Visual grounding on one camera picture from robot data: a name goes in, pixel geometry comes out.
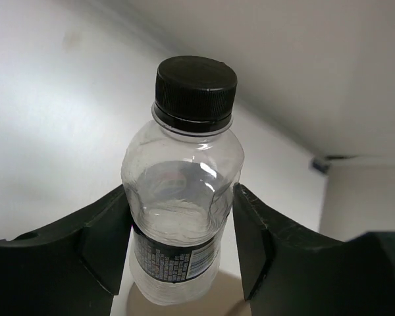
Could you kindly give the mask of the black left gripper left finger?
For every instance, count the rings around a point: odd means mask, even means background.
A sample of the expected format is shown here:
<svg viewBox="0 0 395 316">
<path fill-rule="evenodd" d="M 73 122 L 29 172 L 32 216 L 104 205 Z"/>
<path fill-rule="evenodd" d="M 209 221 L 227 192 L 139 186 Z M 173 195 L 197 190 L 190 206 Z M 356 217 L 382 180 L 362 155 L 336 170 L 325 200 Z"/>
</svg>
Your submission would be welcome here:
<svg viewBox="0 0 395 316">
<path fill-rule="evenodd" d="M 58 221 L 0 240 L 0 315 L 109 315 L 131 225 L 119 186 Z"/>
</svg>

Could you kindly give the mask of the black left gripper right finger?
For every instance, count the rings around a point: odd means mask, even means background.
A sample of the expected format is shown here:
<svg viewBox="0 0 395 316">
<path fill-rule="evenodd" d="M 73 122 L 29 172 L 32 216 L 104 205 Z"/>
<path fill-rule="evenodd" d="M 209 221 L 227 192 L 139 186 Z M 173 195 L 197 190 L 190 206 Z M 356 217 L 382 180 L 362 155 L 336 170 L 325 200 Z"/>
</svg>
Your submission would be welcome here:
<svg viewBox="0 0 395 316">
<path fill-rule="evenodd" d="M 234 187 L 244 299 L 253 315 L 395 315 L 395 232 L 341 242 Z"/>
</svg>

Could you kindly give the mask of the black label plastic bottle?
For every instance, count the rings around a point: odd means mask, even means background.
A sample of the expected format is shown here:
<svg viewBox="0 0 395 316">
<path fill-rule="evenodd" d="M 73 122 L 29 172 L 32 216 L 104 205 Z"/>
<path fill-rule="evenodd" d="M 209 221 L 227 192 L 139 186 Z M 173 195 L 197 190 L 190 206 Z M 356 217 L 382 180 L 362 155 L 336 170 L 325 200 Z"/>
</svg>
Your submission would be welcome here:
<svg viewBox="0 0 395 316">
<path fill-rule="evenodd" d="M 153 118 L 127 147 L 121 179 L 134 231 L 130 272 L 157 305 L 201 298 L 218 273 L 244 164 L 230 129 L 237 83 L 220 61 L 165 59 L 157 68 Z"/>
</svg>

